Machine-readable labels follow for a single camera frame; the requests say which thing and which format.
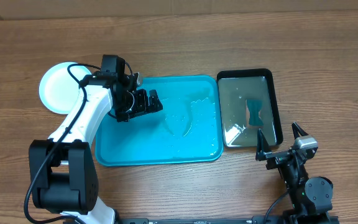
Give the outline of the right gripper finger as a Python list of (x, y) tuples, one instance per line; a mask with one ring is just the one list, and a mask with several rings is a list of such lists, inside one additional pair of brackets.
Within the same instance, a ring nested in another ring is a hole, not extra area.
[(291, 124), (291, 128), (293, 131), (294, 139), (308, 135), (308, 133), (304, 131), (296, 122)]
[(262, 132), (261, 129), (257, 131), (257, 150), (255, 155), (255, 160), (264, 161), (268, 159), (268, 156), (271, 155), (272, 151), (269, 148), (269, 144)]

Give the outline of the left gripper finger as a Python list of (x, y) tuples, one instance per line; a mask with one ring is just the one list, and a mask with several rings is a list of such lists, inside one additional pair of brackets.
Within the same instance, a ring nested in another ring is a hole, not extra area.
[(150, 90), (149, 91), (149, 107), (147, 111), (149, 113), (156, 113), (158, 111), (163, 110), (163, 105), (161, 101), (158, 98), (158, 94), (156, 90)]
[(145, 89), (136, 91), (136, 114), (147, 114), (149, 111), (149, 97)]

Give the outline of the light blue plate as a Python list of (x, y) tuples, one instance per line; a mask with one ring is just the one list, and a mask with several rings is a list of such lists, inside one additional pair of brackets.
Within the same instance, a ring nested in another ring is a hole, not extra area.
[(39, 84), (39, 97), (44, 106), (57, 114), (69, 114), (75, 108), (81, 90), (68, 73), (74, 62), (63, 62), (51, 67)]

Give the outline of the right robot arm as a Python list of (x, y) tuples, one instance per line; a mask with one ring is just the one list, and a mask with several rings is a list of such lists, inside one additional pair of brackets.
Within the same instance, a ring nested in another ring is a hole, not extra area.
[[(262, 130), (257, 131), (255, 159), (266, 161), (268, 170), (278, 170), (286, 186), (286, 191), (262, 217), (262, 223), (339, 223), (338, 217), (329, 214), (333, 209), (333, 183), (326, 177), (310, 178), (305, 169), (306, 161), (314, 158), (318, 150), (318, 142), (296, 122), (291, 127), (295, 141), (282, 152), (272, 152)], [(273, 208), (286, 196), (291, 200), (292, 209), (280, 216), (271, 215)]]

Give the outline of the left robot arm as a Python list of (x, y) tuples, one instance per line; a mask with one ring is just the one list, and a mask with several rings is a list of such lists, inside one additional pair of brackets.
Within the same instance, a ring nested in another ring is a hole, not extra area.
[(106, 115), (117, 122), (156, 113), (163, 105), (155, 90), (142, 89), (138, 73), (125, 73), (129, 64), (117, 55), (103, 55), (94, 73), (74, 78), (80, 92), (61, 126), (46, 140), (29, 146), (31, 183), (24, 215), (31, 223), (29, 203), (54, 213), (46, 223), (119, 223), (115, 209), (99, 197), (99, 181), (91, 144)]

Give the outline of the teal plastic tray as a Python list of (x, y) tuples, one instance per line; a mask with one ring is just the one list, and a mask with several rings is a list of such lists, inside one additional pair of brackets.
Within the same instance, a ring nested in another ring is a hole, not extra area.
[(95, 157), (103, 166), (209, 162), (223, 153), (216, 80), (207, 75), (145, 78), (156, 90), (162, 111), (118, 123), (105, 116), (95, 137)]

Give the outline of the black water tray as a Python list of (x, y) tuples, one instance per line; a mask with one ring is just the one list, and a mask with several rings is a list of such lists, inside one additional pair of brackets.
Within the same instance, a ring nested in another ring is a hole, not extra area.
[[(226, 70), (217, 74), (219, 107), (226, 147), (256, 147), (261, 129), (270, 146), (283, 142), (273, 75), (267, 68)], [(247, 100), (260, 100), (263, 126), (247, 125)]]

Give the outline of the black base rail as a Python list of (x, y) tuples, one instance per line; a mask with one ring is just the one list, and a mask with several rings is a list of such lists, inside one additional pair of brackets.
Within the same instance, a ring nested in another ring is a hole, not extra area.
[(149, 220), (147, 218), (123, 218), (110, 219), (107, 221), (92, 220), (81, 218), (81, 221), (64, 221), (64, 223), (112, 223), (112, 224), (284, 224), (289, 223), (280, 216), (272, 216), (264, 221), (264, 216), (254, 216), (245, 219), (168, 219), (168, 220)]

